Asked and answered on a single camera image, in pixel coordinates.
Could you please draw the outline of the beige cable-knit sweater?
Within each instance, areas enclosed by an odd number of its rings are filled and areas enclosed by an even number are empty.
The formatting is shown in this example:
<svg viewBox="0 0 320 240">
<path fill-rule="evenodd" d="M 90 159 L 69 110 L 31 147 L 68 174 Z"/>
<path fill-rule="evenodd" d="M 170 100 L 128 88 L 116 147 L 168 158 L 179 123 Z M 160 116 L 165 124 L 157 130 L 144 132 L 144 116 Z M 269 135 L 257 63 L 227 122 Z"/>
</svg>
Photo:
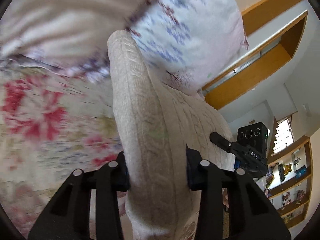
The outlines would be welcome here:
<svg viewBox="0 0 320 240">
<path fill-rule="evenodd" d="M 224 170 L 234 155 L 210 142 L 233 140 L 226 120 L 201 99 L 159 81 L 124 30 L 108 39 L 113 113 L 130 177 L 126 214 L 134 239 L 193 239 L 200 192 L 187 185 L 186 149 Z"/>
</svg>

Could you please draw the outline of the floral bed sheet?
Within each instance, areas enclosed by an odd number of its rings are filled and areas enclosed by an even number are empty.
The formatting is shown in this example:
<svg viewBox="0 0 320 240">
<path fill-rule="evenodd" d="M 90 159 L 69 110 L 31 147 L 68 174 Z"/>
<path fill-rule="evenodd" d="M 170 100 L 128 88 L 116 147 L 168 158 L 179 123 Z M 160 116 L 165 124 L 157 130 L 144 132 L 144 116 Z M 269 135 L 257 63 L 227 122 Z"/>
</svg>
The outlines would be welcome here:
<svg viewBox="0 0 320 240">
<path fill-rule="evenodd" d="M 96 170 L 119 152 L 111 71 L 92 82 L 1 70 L 1 204 L 22 236 L 73 169 Z"/>
</svg>

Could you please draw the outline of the blue lavender print pillow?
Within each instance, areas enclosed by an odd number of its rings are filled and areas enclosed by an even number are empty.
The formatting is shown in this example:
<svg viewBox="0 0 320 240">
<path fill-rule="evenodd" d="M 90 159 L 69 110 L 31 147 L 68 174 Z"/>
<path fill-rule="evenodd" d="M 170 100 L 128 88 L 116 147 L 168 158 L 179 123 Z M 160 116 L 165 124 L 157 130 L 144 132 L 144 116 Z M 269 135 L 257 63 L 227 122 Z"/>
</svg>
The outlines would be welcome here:
<svg viewBox="0 0 320 240">
<path fill-rule="evenodd" d="M 235 0 L 158 0 L 130 28 L 146 64 L 195 95 L 248 45 Z"/>
</svg>

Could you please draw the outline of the pink floral pillow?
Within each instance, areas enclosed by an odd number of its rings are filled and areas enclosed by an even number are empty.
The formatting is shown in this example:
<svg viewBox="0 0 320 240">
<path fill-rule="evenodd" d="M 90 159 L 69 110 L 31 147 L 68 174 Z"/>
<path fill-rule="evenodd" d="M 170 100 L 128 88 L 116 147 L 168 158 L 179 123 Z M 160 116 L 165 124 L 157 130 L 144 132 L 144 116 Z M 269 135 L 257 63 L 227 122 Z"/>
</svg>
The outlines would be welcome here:
<svg viewBox="0 0 320 240">
<path fill-rule="evenodd" d="M 1 0 L 1 70 L 44 68 L 92 82 L 109 77 L 109 36 L 157 1 Z"/>
</svg>

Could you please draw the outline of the wooden wall shelf unit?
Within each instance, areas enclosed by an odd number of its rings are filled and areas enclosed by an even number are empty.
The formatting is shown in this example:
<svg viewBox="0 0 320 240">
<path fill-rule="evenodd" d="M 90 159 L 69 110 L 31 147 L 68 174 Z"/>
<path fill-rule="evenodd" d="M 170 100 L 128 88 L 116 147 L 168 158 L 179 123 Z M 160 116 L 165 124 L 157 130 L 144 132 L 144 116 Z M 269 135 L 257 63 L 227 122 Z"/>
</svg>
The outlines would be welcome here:
<svg viewBox="0 0 320 240">
<path fill-rule="evenodd" d="M 268 198 L 288 228 L 306 218 L 312 190 L 310 138 L 302 136 L 268 156 Z"/>
</svg>

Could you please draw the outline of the wooden headboard frame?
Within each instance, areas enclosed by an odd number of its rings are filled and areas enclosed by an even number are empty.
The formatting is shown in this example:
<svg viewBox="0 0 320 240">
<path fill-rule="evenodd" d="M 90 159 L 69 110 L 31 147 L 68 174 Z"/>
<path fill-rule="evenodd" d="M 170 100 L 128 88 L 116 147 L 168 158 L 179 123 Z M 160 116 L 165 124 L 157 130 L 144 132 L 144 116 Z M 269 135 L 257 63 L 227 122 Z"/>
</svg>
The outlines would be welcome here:
<svg viewBox="0 0 320 240">
<path fill-rule="evenodd" d="M 247 34 L 264 27 L 302 0 L 261 0 L 242 12 Z M 221 109 L 291 61 L 301 42 L 308 12 L 302 12 L 204 86 L 205 100 Z"/>
</svg>

